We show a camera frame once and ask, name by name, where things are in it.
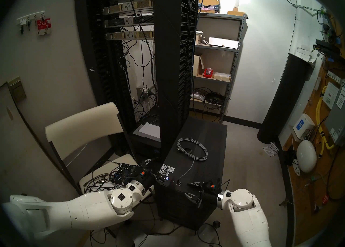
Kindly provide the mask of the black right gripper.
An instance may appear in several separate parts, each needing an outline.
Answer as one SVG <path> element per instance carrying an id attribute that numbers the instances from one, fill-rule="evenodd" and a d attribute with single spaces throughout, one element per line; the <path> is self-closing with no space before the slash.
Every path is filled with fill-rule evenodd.
<path id="1" fill-rule="evenodd" d="M 192 188 L 201 188 L 200 196 L 185 193 L 185 196 L 189 201 L 194 204 L 201 204 L 201 202 L 208 202 L 212 205 L 217 205 L 218 195 L 220 193 L 219 185 L 214 184 L 202 184 L 201 182 L 187 183 Z"/>

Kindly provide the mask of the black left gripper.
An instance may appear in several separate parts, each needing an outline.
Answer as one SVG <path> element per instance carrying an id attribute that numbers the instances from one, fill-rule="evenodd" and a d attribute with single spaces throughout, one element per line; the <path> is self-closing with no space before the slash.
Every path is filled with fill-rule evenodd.
<path id="1" fill-rule="evenodd" d="M 140 162 L 141 167 L 147 167 L 153 159 L 146 159 Z M 160 170 L 157 173 L 157 176 L 155 176 L 151 172 L 145 172 L 143 176 L 143 187 L 145 189 L 150 188 L 151 186 L 155 184 L 163 185 L 163 183 L 166 181 L 166 177 L 169 174 L 169 166 L 161 166 Z"/>

